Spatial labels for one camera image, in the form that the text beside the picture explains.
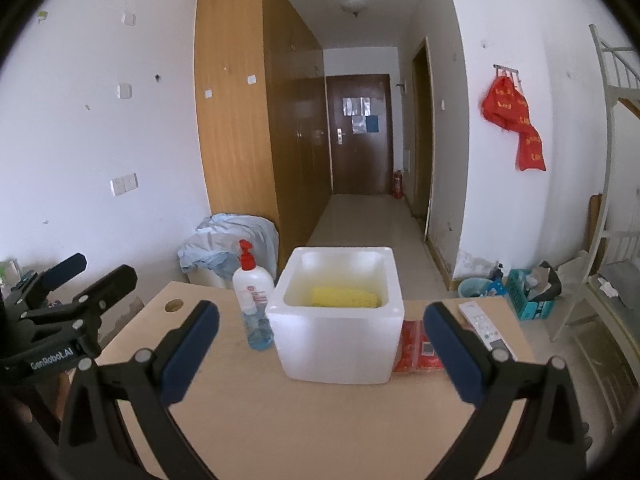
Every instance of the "red package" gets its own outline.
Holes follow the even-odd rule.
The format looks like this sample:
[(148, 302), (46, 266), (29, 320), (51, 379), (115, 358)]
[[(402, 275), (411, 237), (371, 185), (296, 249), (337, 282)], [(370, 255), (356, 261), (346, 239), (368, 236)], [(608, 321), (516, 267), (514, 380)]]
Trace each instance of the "red package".
[(400, 345), (401, 355), (394, 367), (395, 372), (417, 372), (443, 368), (442, 362), (433, 350), (433, 345), (424, 333), (421, 320), (402, 322)]

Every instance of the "light switch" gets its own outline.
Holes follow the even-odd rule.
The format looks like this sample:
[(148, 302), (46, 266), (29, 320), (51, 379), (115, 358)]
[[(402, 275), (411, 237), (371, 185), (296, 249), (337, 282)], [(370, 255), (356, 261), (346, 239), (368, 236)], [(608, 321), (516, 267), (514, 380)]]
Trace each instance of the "light switch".
[(138, 176), (131, 173), (122, 177), (124, 179), (124, 191), (131, 191), (138, 188)]
[(124, 179), (120, 176), (118, 178), (114, 178), (111, 181), (111, 194), (113, 196), (120, 196), (125, 194), (127, 191), (124, 186)]
[(136, 24), (136, 15), (133, 12), (127, 12), (125, 10), (122, 13), (122, 23), (133, 27)]
[(120, 83), (118, 85), (118, 99), (131, 99), (132, 91), (129, 83)]
[(125, 176), (119, 176), (111, 181), (111, 194), (113, 196), (120, 196), (132, 189), (138, 187), (138, 176), (135, 173), (130, 173)]

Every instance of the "red pump cap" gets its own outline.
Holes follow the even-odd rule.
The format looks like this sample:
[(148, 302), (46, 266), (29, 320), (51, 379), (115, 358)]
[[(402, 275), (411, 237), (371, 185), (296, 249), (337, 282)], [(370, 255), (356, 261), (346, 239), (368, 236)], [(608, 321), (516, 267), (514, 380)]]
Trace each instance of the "red pump cap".
[(252, 246), (248, 240), (240, 240), (240, 250), (242, 251), (240, 254), (240, 266), (242, 270), (255, 269), (254, 256), (249, 252), (249, 249), (253, 248), (254, 246)]

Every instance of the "brown door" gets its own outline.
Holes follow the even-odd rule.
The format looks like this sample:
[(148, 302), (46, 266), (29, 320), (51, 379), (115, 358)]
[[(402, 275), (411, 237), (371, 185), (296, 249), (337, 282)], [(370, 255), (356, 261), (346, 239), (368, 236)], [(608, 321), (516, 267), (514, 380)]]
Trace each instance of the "brown door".
[(334, 194), (389, 194), (393, 179), (388, 75), (326, 79)]
[(431, 74), (426, 45), (414, 58), (415, 188), (412, 213), (426, 223), (433, 165)]

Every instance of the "wall socket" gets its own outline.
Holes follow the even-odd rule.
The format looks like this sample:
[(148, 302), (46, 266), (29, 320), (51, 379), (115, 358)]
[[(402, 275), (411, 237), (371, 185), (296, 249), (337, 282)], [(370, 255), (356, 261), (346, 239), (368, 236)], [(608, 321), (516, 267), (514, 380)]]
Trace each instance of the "wall socket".
[(120, 196), (138, 187), (138, 177), (135, 173), (119, 176), (111, 181), (111, 193)]

